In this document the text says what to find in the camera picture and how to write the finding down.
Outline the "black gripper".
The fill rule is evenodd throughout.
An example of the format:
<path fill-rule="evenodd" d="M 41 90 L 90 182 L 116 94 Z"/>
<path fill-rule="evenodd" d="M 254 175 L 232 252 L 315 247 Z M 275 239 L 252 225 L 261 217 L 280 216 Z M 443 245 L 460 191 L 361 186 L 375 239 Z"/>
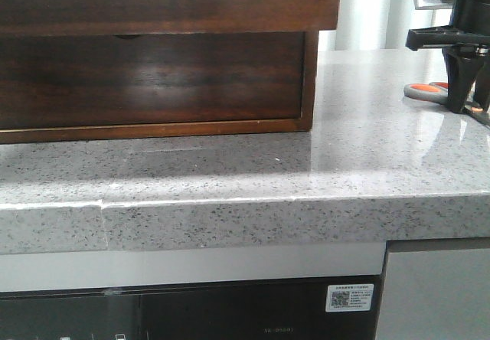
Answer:
<path fill-rule="evenodd" d="M 406 47 L 412 51 L 443 48 L 448 78 L 446 107 L 461 113 L 483 66 L 483 56 L 489 54 L 489 0 L 440 1 L 451 8 L 449 23 L 410 29 Z"/>

